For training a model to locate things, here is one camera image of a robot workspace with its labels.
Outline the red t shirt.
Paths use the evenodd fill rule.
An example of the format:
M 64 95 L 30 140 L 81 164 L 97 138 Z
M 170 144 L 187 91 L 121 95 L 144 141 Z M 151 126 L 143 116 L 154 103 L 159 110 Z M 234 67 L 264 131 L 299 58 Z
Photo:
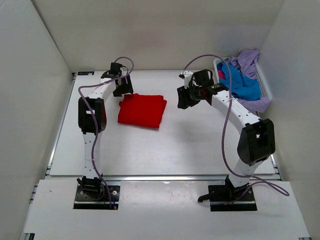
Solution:
M 157 130 L 160 128 L 167 100 L 162 95 L 125 95 L 119 102 L 117 122 L 123 125 Z

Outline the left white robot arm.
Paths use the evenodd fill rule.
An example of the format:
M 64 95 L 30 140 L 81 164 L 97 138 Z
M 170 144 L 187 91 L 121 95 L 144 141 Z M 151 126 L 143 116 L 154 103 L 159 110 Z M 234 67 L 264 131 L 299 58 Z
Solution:
M 109 96 L 122 97 L 133 94 L 131 78 L 124 74 L 128 68 L 121 63 L 112 62 L 110 69 L 102 74 L 100 83 L 95 86 L 80 86 L 78 92 L 78 126 L 84 139 L 84 169 L 83 176 L 89 179 L 99 178 L 100 144 L 103 131 L 107 126 L 105 103 Z M 82 89 L 92 92 L 84 95 Z

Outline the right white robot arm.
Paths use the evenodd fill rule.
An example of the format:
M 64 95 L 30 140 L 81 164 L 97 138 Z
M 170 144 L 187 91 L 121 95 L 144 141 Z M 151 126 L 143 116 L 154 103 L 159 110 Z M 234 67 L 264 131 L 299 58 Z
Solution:
M 214 83 L 207 69 L 195 73 L 184 70 L 179 77 L 184 85 L 177 89 L 178 108 L 185 110 L 200 101 L 207 101 L 224 114 L 226 122 L 232 123 L 240 134 L 237 145 L 239 160 L 234 169 L 230 170 L 229 184 L 224 187 L 226 198 L 236 200 L 242 195 L 242 187 L 249 183 L 258 166 L 275 152 L 274 124 L 270 119 L 262 120 L 247 110 L 230 96 L 224 84 Z

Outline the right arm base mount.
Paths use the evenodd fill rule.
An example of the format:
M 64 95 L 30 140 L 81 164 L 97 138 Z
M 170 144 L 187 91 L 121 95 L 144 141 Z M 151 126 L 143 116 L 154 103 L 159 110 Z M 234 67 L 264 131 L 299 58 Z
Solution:
M 211 212 L 255 212 L 258 210 L 255 195 L 249 183 L 233 187 L 227 176 L 223 184 L 211 184 L 208 193 L 198 197 L 197 202 L 209 201 Z

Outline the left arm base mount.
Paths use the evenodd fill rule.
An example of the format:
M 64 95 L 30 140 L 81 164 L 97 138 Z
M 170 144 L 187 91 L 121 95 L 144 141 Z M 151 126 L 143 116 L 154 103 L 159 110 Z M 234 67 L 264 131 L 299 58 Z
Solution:
M 118 210 L 121 193 L 120 185 L 108 185 L 97 177 L 77 178 L 77 189 L 73 208 L 76 210 Z

